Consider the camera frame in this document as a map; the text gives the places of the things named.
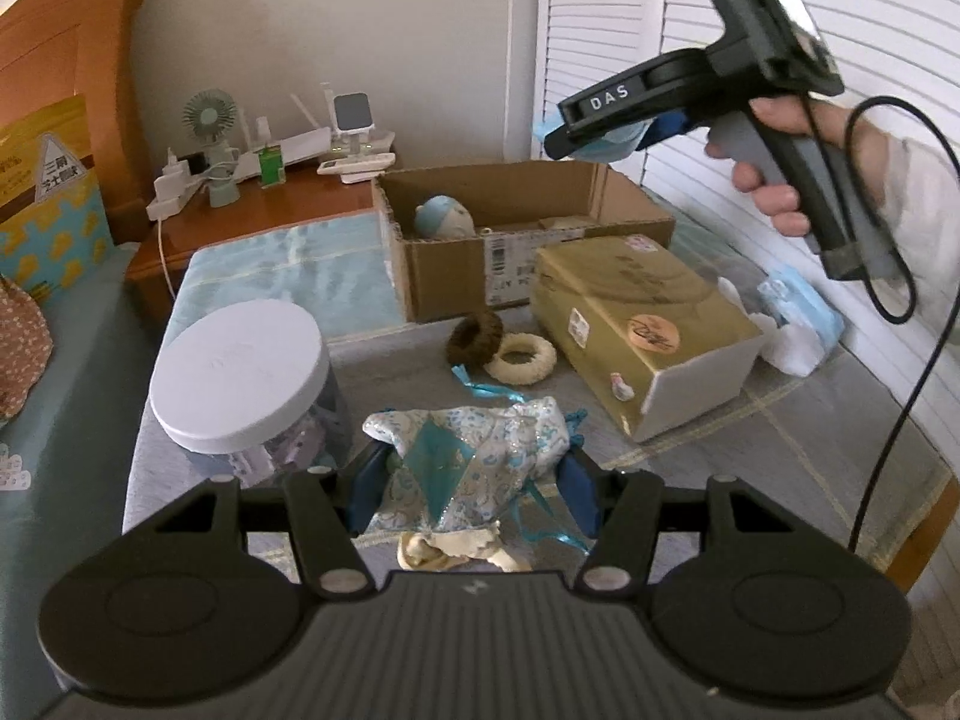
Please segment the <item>person's right hand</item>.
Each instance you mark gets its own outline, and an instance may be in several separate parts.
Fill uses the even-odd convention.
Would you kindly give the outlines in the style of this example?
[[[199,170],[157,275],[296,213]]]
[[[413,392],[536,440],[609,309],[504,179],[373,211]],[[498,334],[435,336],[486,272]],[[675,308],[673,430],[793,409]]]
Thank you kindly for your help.
[[[716,119],[704,151],[734,161],[732,185],[752,197],[776,231],[828,241],[841,229],[830,181],[848,179],[844,156],[869,202],[884,201],[890,137],[866,119],[850,125],[850,117],[848,109],[814,99],[758,98]]]

